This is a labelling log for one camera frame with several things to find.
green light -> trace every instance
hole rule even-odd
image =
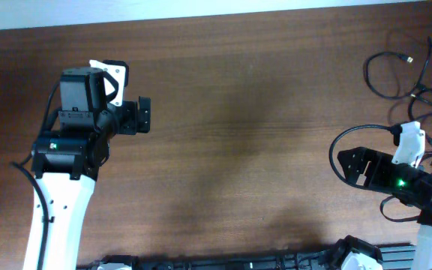
[[[405,185],[406,185],[406,182],[403,181],[403,179],[399,179],[399,180],[397,180],[397,186],[398,186],[398,187],[402,188],[402,187],[404,187]]]

white panel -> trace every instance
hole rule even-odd
[[[414,1],[418,0],[0,0],[0,29]]]

brown table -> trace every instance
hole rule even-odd
[[[388,222],[384,195],[339,181],[328,148],[345,128],[407,119],[403,104],[368,90],[362,63],[407,52],[414,67],[379,59],[371,78],[410,87],[428,35],[432,2],[0,31],[0,269],[21,268],[32,218],[31,186],[8,162],[29,151],[61,71],[89,59],[130,65],[125,97],[152,99],[152,126],[111,141],[80,263],[307,250],[348,234],[414,242],[418,225]],[[432,64],[425,79],[432,85]],[[432,121],[424,127],[432,134]],[[356,146],[395,151],[382,131],[355,133],[337,151]]]

